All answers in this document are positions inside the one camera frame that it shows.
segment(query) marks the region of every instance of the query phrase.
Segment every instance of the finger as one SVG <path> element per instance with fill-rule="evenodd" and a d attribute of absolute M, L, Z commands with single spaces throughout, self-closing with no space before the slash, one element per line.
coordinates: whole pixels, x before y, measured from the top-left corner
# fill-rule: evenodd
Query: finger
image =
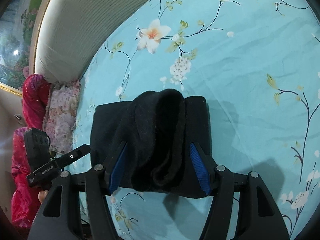
<path fill-rule="evenodd" d="M 47 196 L 48 193 L 49 193 L 49 191 L 47 191 L 47 190 L 39 192 L 38 199 L 39 199 L 41 204 L 44 201 L 44 199 L 45 199 L 45 197 Z"/>

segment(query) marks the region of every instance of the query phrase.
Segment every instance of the black cloth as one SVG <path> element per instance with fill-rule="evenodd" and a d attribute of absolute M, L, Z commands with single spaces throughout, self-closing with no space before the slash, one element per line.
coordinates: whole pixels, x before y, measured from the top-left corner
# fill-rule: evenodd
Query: black cloth
<path fill-rule="evenodd" d="M 200 198 L 205 194 L 189 156 L 190 143 L 195 140 L 209 154 L 205 99 L 184 99 L 172 89 L 147 91 L 133 101 L 96 108 L 90 138 L 91 163 L 103 163 L 126 141 L 121 187 Z"/>

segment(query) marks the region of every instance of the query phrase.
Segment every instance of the red satin fabric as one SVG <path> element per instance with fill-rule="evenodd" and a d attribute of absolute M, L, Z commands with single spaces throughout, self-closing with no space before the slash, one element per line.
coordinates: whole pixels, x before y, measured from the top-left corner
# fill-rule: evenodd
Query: red satin fabric
<path fill-rule="evenodd" d="M 23 84 L 22 110 L 29 128 L 42 130 L 50 85 L 43 76 L 37 74 L 30 75 Z M 11 199 L 12 224 L 25 238 L 40 207 L 40 189 L 30 188 L 26 179 L 30 167 L 23 136 L 29 128 L 20 128 L 14 132 L 11 170 L 17 188 Z"/>
<path fill-rule="evenodd" d="M 23 134 L 28 128 L 15 130 L 13 134 L 13 155 L 11 174 L 16 184 L 16 191 L 11 199 L 12 224 L 18 232 L 25 236 L 30 230 L 33 219 L 40 207 L 38 200 L 39 188 L 30 188 L 26 176 L 30 167 L 24 146 Z"/>
<path fill-rule="evenodd" d="M 32 74 L 23 84 L 22 110 L 29 127 L 42 130 L 51 84 L 42 75 Z"/>

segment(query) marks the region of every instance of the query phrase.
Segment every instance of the pillow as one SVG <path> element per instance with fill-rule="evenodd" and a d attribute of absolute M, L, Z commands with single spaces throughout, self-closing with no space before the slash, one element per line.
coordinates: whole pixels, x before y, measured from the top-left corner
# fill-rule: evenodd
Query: pillow
<path fill-rule="evenodd" d="M 79 102 L 79 80 L 53 84 L 43 120 L 43 130 L 50 137 L 50 150 L 64 154 L 72 150 L 72 132 Z"/>

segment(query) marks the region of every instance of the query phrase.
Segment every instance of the bed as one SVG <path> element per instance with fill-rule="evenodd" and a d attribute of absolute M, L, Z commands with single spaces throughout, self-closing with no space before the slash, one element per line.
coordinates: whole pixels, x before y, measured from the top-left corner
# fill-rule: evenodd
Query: bed
<path fill-rule="evenodd" d="M 166 88 L 204 96 L 214 159 L 257 171 L 294 239 L 320 195 L 320 29 L 306 0 L 148 0 L 106 37 L 81 79 L 74 148 L 90 143 L 98 105 Z M 68 170 L 90 167 L 87 156 Z M 125 188 L 107 200 L 125 240 L 196 240 L 212 202 Z"/>

